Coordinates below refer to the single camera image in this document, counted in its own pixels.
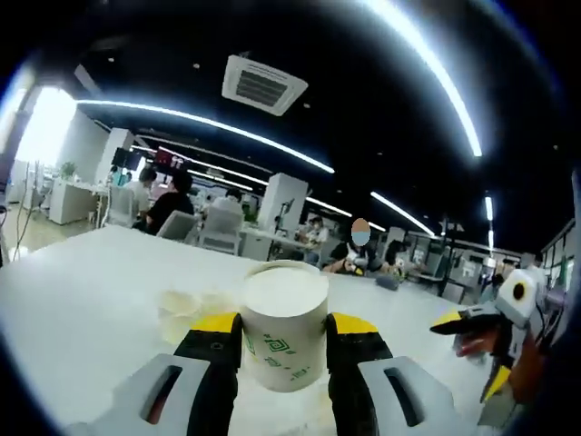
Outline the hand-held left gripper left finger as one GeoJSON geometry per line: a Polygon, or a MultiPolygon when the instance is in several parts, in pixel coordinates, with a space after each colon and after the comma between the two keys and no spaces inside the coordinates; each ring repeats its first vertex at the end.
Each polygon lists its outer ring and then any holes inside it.
{"type": "Polygon", "coordinates": [[[113,390],[113,404],[69,435],[226,435],[238,393],[242,321],[237,312],[196,322],[113,390]]]}

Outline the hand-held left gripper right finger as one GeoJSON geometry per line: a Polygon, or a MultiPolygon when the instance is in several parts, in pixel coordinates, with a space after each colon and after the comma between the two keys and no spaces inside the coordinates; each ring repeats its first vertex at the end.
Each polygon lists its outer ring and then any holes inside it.
{"type": "Polygon", "coordinates": [[[339,435],[475,435],[450,390],[408,357],[394,357],[370,322],[326,317],[329,396],[339,435]]]}

